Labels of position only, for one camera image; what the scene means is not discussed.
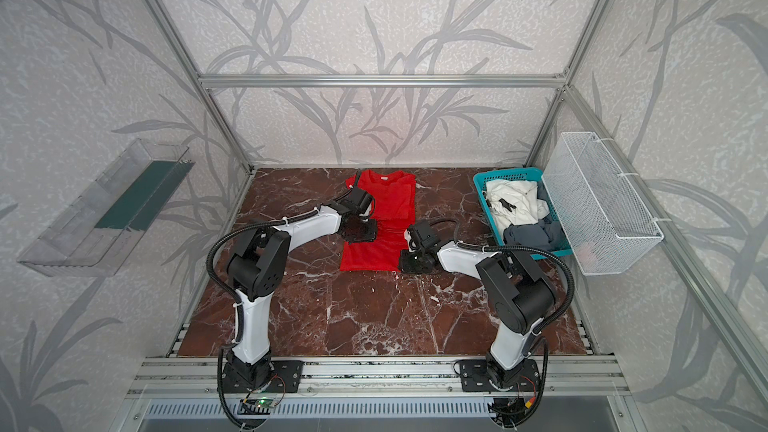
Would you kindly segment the red t shirt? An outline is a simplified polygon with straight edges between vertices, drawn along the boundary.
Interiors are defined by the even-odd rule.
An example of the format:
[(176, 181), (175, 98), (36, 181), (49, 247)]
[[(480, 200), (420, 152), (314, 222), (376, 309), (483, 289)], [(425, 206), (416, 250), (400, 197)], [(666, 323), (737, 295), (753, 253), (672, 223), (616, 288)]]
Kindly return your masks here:
[(372, 242), (345, 243), (340, 270), (397, 272), (400, 252), (407, 248), (405, 231), (415, 222), (416, 178), (403, 171), (381, 175), (365, 170), (357, 186), (374, 199), (376, 238)]

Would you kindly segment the teal plastic laundry basket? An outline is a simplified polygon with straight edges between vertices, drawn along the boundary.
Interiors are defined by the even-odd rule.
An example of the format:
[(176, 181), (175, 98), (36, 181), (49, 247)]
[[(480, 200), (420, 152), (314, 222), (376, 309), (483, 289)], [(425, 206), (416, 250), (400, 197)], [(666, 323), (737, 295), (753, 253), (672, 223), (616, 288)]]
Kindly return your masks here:
[(493, 170), (476, 174), (473, 181), (498, 244), (530, 246), (558, 257), (572, 254), (542, 170)]

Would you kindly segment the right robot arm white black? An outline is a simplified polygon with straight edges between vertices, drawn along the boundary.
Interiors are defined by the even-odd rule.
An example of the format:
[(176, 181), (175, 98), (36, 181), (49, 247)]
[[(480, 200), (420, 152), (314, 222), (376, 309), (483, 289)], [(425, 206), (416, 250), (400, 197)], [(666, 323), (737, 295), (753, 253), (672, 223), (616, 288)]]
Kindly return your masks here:
[(410, 275), (462, 274), (482, 283), (489, 306), (500, 321), (486, 354), (486, 377), (494, 388), (510, 390), (555, 305), (556, 290), (529, 253), (487, 247), (472, 250), (440, 238), (435, 230), (440, 222), (421, 220), (406, 229), (399, 269)]

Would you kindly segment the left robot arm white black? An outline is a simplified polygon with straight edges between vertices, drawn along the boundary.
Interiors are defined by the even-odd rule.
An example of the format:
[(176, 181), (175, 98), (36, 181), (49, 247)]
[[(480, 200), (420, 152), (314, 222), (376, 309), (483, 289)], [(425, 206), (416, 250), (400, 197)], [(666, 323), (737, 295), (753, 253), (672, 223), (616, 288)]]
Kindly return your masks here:
[(314, 240), (340, 235), (350, 243), (376, 238), (375, 198), (355, 186), (309, 212), (257, 222), (222, 237), (207, 257), (207, 273), (233, 299), (234, 338), (221, 348), (221, 377), (250, 390), (274, 375), (269, 340), (272, 298), (283, 281), (290, 253)]

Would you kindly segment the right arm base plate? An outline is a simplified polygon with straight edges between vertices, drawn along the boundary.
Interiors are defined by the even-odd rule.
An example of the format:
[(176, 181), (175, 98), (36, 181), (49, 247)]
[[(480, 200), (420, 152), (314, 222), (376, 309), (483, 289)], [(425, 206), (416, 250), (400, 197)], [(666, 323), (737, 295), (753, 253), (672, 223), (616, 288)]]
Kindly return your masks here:
[(456, 362), (463, 392), (511, 392), (536, 394), (541, 388), (542, 374), (538, 364), (524, 358), (511, 369), (495, 359), (460, 360)]

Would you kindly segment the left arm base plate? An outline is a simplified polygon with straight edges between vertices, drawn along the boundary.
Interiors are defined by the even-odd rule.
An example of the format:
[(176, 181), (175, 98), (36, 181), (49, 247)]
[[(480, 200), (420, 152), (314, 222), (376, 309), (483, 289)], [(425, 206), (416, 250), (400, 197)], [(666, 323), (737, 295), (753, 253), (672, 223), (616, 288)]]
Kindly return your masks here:
[(276, 393), (294, 394), (298, 392), (304, 363), (301, 360), (276, 360), (267, 366), (267, 373), (261, 383), (253, 385), (224, 361), (222, 387), (224, 394)]

